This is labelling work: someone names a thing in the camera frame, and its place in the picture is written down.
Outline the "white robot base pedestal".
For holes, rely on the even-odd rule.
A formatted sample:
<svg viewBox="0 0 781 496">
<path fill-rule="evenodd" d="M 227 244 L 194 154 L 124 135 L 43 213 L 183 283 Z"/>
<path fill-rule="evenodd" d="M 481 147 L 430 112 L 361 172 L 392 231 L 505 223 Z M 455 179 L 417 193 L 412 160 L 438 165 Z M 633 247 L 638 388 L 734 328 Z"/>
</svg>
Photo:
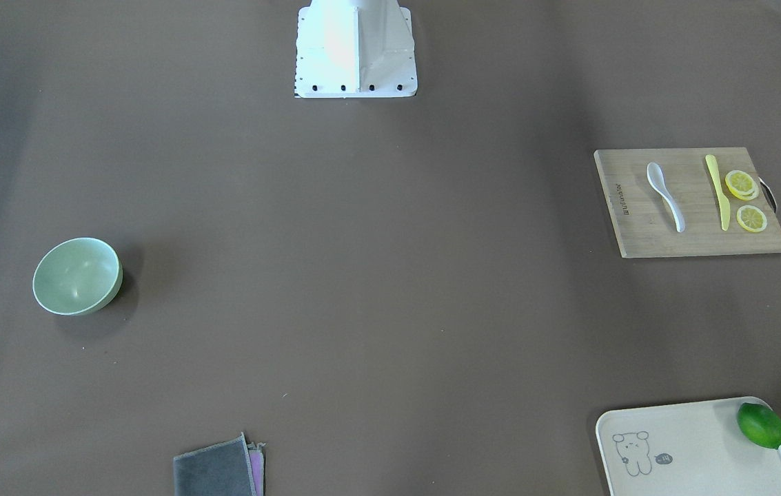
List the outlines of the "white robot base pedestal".
<svg viewBox="0 0 781 496">
<path fill-rule="evenodd" d="M 296 98 L 405 98 L 418 91 L 412 13 L 396 1 L 312 1 L 298 11 L 296 34 Z"/>
</svg>

